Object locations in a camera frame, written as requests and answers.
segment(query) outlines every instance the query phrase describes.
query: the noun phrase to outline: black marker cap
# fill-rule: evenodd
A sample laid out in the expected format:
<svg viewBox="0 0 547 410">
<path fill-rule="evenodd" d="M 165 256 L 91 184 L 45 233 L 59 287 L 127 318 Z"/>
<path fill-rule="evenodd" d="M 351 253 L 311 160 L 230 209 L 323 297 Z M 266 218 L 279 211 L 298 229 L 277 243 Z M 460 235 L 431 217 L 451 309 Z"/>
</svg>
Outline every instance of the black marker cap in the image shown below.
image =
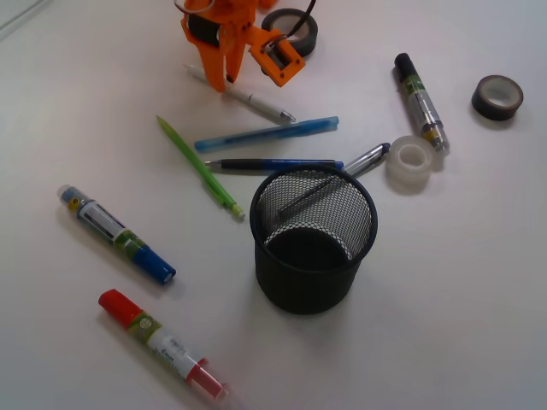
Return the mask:
<svg viewBox="0 0 547 410">
<path fill-rule="evenodd" d="M 395 59 L 395 67 L 399 73 L 399 81 L 403 81 L 410 75 L 418 74 L 407 53 L 402 53 L 397 56 Z"/>
</svg>

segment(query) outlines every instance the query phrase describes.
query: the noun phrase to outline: blue marker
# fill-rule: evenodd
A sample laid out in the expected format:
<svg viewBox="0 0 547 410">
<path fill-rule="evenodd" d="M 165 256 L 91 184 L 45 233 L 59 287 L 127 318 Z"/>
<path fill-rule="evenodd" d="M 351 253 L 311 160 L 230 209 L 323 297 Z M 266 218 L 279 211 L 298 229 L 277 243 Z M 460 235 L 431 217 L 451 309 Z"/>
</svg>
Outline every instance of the blue marker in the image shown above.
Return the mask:
<svg viewBox="0 0 547 410">
<path fill-rule="evenodd" d="M 338 128 L 338 117 L 319 118 L 290 124 L 288 126 L 276 126 L 264 130 L 243 132 L 227 137 L 204 139 L 196 141 L 194 148 L 197 151 L 209 151 L 212 149 L 230 148 L 235 145 L 257 143 L 276 138 L 304 137 L 320 132 L 334 131 Z"/>
<path fill-rule="evenodd" d="M 344 163 L 334 160 L 218 160 L 205 161 L 208 167 L 219 167 L 222 169 L 247 169 L 247 170 L 262 170 L 262 171 L 280 171 L 288 167 L 297 165 L 322 165 L 325 167 L 333 167 L 342 169 Z"/>
<path fill-rule="evenodd" d="M 77 188 L 63 185 L 58 195 L 61 202 L 80 222 L 89 226 L 110 246 L 118 249 L 127 259 L 142 268 L 160 284 L 166 284 L 177 272 L 97 201 L 90 199 Z"/>
</svg>

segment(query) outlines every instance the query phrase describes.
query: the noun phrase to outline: red marker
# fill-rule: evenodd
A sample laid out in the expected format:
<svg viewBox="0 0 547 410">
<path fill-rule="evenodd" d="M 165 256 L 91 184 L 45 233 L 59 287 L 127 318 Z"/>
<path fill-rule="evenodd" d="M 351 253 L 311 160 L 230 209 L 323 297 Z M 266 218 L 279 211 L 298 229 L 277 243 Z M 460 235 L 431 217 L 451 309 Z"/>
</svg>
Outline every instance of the red marker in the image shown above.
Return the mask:
<svg viewBox="0 0 547 410">
<path fill-rule="evenodd" d="M 118 320 L 135 339 L 172 368 L 192 389 L 200 390 L 215 403 L 227 401 L 227 386 L 209 372 L 207 359 L 188 351 L 179 337 L 143 309 L 116 289 L 104 292 L 99 298 L 99 305 Z"/>
</svg>

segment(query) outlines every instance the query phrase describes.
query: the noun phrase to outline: pen clip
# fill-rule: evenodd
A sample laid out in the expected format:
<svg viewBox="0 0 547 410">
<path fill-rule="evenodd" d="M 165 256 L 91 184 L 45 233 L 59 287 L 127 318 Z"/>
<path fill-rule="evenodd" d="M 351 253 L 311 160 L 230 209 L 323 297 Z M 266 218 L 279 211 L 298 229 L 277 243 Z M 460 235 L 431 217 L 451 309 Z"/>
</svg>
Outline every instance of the pen clip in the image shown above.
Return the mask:
<svg viewBox="0 0 547 410">
<path fill-rule="evenodd" d="M 212 186 L 208 181 L 203 181 L 209 192 L 213 195 L 213 197 L 216 199 L 216 201 L 222 206 L 226 206 L 226 200 L 215 190 L 214 186 Z"/>
</svg>

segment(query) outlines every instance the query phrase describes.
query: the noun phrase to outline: clear tape roll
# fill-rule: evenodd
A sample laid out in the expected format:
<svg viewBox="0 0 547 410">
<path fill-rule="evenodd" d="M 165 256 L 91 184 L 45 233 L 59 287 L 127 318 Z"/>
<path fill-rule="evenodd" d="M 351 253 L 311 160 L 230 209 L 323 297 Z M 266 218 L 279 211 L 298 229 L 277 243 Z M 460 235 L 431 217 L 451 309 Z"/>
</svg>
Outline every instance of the clear tape roll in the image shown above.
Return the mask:
<svg viewBox="0 0 547 410">
<path fill-rule="evenodd" d="M 406 185 L 424 184 L 433 170 L 435 150 L 423 138 L 400 137 L 385 159 L 391 177 Z"/>
</svg>

